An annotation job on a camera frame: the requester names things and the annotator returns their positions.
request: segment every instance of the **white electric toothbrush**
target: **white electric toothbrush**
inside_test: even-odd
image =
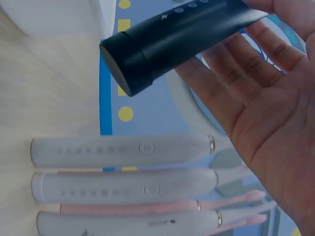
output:
[[[177,164],[232,147],[227,136],[199,134],[35,138],[31,159],[39,168],[102,168]]]
[[[132,217],[96,217],[41,211],[37,216],[37,229],[43,236],[205,236],[218,227],[250,218],[276,205],[272,201],[248,209]]]
[[[246,167],[229,170],[174,169],[150,172],[36,173],[31,189],[40,203],[83,205],[150,204],[189,199],[252,175]]]

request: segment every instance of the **power button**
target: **power button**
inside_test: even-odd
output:
[[[160,187],[157,186],[145,186],[144,187],[144,193],[147,195],[156,195],[159,194],[161,191]]]
[[[145,155],[151,155],[154,152],[154,144],[152,143],[142,143],[139,146],[139,151]]]

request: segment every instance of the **gold metal ring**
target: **gold metal ring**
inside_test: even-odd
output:
[[[218,215],[218,227],[222,225],[222,214],[221,212],[217,211]]]
[[[210,141],[210,153],[213,153],[216,149],[215,139],[212,136],[209,136]]]
[[[200,203],[200,201],[197,201],[197,211],[201,211],[201,203]]]

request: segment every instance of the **black cylinder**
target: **black cylinder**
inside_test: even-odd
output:
[[[267,13],[241,0],[195,0],[105,39],[100,52],[128,96]]]

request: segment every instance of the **electric toothbrush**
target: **electric toothbrush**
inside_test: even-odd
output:
[[[129,96],[198,53],[268,14],[241,0],[194,0],[100,44],[111,74]]]
[[[232,148],[217,133],[79,138],[35,138],[31,159],[38,168],[103,168],[150,166],[196,161],[210,153]]]
[[[243,196],[218,201],[196,201],[182,200],[175,202],[157,203],[157,204],[141,204],[126,206],[104,206],[104,205],[64,205],[57,207],[54,212],[80,215],[146,215],[146,214],[169,214],[175,212],[184,212],[191,210],[210,210],[218,209],[223,206],[231,205],[239,202],[255,202],[266,196],[266,193],[259,190],[252,190]]]
[[[248,168],[173,169],[115,174],[35,173],[31,181],[39,203],[82,205],[151,204],[189,199],[252,175]]]
[[[206,236],[219,227],[273,209],[272,201],[248,209],[189,211],[164,215],[100,217],[40,212],[37,229],[43,236]]]

